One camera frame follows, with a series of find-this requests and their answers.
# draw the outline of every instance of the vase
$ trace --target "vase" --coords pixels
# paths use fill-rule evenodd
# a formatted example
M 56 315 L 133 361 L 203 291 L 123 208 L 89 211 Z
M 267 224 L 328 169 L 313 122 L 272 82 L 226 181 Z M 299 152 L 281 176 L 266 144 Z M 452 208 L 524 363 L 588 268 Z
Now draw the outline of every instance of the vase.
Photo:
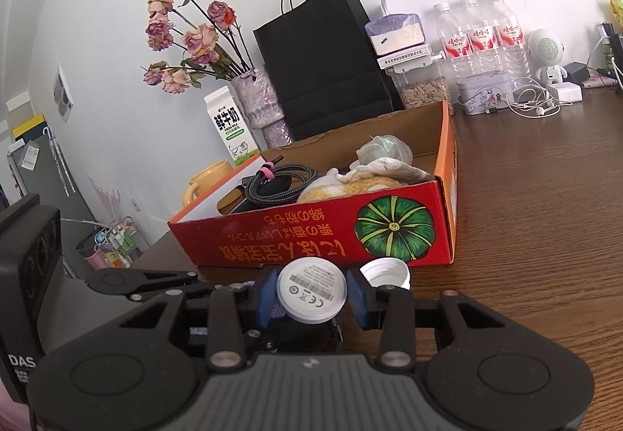
M 293 142 L 275 88 L 263 66 L 235 77 L 232 86 L 242 104 L 248 126 L 262 130 L 269 148 L 288 146 Z

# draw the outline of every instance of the milk carton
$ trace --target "milk carton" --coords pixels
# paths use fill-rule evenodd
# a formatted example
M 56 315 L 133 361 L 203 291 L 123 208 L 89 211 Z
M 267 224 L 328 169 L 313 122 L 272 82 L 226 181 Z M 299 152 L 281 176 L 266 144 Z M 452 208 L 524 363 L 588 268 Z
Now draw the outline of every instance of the milk carton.
M 260 152 L 228 87 L 219 88 L 204 100 L 208 114 L 236 165 Z

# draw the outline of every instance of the white robot figure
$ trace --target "white robot figure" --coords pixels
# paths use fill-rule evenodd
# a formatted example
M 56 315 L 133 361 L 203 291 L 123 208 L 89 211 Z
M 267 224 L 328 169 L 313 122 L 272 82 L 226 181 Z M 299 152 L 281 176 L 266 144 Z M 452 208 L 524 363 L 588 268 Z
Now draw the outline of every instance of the white robot figure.
M 543 86 L 562 83 L 567 71 L 559 65 L 563 60 L 565 46 L 549 30 L 535 30 L 528 39 L 530 56 L 540 67 L 535 72 L 536 80 Z

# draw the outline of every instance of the yellow mug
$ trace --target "yellow mug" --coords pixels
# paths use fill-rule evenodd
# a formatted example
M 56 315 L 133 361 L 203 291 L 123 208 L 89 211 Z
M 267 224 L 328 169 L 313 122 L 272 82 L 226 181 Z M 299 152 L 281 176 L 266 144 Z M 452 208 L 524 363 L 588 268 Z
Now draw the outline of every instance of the yellow mug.
M 220 179 L 227 176 L 231 171 L 231 164 L 226 160 L 220 160 L 195 174 L 188 182 L 190 185 L 184 193 L 182 205 L 186 207 L 191 204 L 195 197 L 203 194 L 208 188 L 213 186 L 214 183 L 219 182 Z

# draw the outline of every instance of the wooden table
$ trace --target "wooden table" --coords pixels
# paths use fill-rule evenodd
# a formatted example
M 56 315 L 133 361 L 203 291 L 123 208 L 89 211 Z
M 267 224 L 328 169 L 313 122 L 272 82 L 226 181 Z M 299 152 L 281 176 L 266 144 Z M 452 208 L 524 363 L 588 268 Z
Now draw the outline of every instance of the wooden table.
M 623 428 L 623 97 L 589 90 L 557 116 L 454 118 L 459 213 L 451 266 L 413 268 L 419 297 L 455 289 L 580 355 L 596 379 L 583 431 Z M 194 269 L 169 232 L 136 263 Z M 215 283 L 253 269 L 201 268 Z M 347 349 L 373 354 L 379 333 L 345 309 Z M 418 334 L 418 358 L 435 351 Z

